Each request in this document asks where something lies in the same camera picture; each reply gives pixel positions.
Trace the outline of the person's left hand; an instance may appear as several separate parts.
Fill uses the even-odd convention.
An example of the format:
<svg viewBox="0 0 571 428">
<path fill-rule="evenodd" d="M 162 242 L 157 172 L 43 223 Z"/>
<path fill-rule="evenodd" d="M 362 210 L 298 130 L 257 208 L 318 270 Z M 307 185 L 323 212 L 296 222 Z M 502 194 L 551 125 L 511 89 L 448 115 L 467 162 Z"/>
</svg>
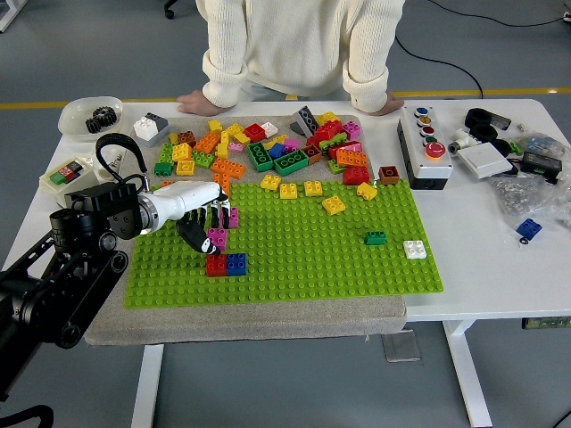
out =
<svg viewBox="0 0 571 428">
<path fill-rule="evenodd" d="M 385 105 L 379 110 L 371 112 L 370 116 L 385 116 L 395 111 L 398 111 L 404 106 L 404 101 L 398 98 L 392 91 L 386 91 L 386 102 Z"/>
</svg>

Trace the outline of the person's right hand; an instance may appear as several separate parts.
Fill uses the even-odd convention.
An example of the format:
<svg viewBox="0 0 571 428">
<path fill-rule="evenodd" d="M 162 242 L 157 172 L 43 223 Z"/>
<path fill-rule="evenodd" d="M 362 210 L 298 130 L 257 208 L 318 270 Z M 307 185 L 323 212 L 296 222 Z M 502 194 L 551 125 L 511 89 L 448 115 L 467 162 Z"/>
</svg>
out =
<svg viewBox="0 0 571 428">
<path fill-rule="evenodd" d="M 178 111 L 186 114 L 194 114 L 202 117 L 213 117 L 225 111 L 224 108 L 211 103 L 201 90 L 195 90 L 189 95 L 178 97 Z"/>
</svg>

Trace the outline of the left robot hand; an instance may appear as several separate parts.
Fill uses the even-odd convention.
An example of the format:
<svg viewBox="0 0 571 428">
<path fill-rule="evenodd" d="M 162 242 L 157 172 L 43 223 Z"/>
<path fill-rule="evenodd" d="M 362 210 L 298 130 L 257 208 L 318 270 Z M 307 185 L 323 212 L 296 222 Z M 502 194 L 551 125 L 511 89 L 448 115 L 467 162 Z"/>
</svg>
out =
<svg viewBox="0 0 571 428">
<path fill-rule="evenodd" d="M 207 236 L 206 207 L 211 207 L 211 225 L 219 225 L 222 211 L 223 227 L 228 228 L 230 200 L 223 188 L 215 182 L 177 181 L 147 195 L 149 232 L 162 228 L 167 220 L 176 221 L 176 230 L 195 251 L 220 254 L 220 249 Z"/>
</svg>

